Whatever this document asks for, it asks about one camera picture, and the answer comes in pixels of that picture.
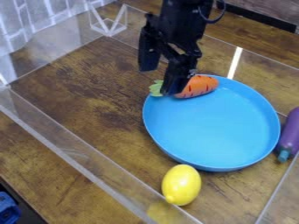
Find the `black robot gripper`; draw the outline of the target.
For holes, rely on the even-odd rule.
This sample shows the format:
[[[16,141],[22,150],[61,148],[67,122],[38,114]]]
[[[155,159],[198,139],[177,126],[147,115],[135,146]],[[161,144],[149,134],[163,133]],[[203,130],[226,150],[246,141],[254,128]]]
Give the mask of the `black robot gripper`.
[[[146,14],[146,25],[141,31],[138,65],[142,72],[154,71],[161,59],[161,44],[174,44],[186,54],[163,54],[169,66],[163,77],[161,93],[179,94],[197,70],[202,50],[202,38],[214,0],[163,0],[161,14]]]

